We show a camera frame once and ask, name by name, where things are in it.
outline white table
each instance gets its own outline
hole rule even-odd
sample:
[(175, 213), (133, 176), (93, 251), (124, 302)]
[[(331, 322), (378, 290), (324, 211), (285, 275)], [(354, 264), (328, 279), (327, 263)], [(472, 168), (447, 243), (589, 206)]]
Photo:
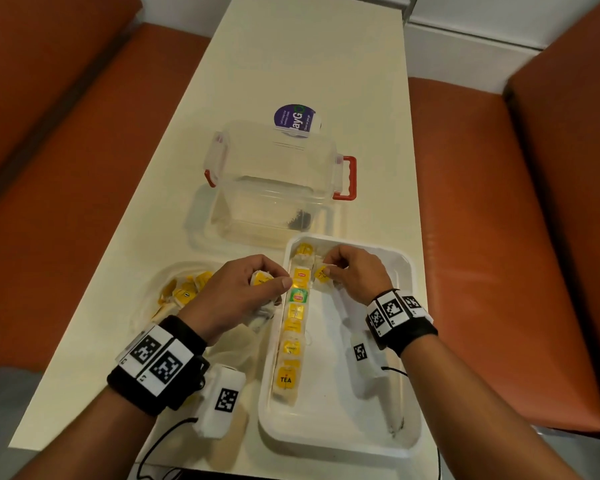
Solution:
[[(10, 446), (41, 450), (101, 391), (131, 338), (139, 290), (152, 276), (176, 262), (259, 251), (212, 243), (203, 231), (215, 191), (202, 161), (213, 131), (227, 121), (272, 123), (284, 104), (312, 107), (322, 117), (322, 133), (358, 159), (358, 198), (340, 206), (334, 234), (406, 252), (426, 302), (400, 12), (353, 0), (233, 0)], [(282, 261), (279, 250), (267, 254)], [(227, 437), (199, 440), (182, 427), (150, 463), (285, 480), (436, 478), (426, 428), (423, 448), (399, 465), (268, 438), (257, 420), (263, 361), (261, 354)], [(149, 441), (180, 416), (163, 414)]]

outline white wall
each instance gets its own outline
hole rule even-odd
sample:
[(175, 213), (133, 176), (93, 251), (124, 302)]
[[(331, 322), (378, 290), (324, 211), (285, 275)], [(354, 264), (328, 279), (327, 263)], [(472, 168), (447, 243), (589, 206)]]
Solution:
[(231, 0), (142, 0), (144, 21), (213, 36)]
[(407, 23), (404, 27), (410, 77), (501, 93), (507, 79), (538, 50)]
[(545, 48), (600, 0), (418, 0), (410, 21)]

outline hand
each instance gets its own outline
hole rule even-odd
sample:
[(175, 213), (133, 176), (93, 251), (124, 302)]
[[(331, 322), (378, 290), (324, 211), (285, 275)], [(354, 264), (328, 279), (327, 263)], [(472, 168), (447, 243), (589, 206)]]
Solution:
[[(249, 281), (254, 271), (263, 270), (274, 279), (257, 286)], [(224, 264), (202, 291), (178, 314), (209, 345), (242, 323), (248, 313), (280, 297), (291, 288), (289, 273), (259, 254)]]
[(364, 249), (341, 244), (328, 252), (324, 263), (336, 265), (327, 266), (324, 273), (342, 283), (349, 296), (365, 306), (393, 288), (380, 258)]

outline orange seat cushion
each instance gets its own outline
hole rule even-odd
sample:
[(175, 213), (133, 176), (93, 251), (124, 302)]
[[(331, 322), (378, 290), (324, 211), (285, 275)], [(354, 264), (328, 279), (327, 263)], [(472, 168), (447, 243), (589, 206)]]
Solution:
[(553, 227), (600, 344), (600, 5), (509, 85)]
[(600, 393), (501, 97), (410, 79), (429, 307), (531, 423), (600, 431)]
[(0, 0), (0, 166), (140, 0)]
[(208, 39), (142, 25), (0, 200), (0, 365), (46, 368)]

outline orange backrest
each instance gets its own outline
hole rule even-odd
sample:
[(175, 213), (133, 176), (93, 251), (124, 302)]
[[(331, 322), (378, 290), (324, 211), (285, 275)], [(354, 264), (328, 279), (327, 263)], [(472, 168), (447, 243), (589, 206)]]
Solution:
[(600, 5), (509, 87), (579, 302), (600, 341)]
[(140, 0), (0, 0), (0, 166), (140, 8)]

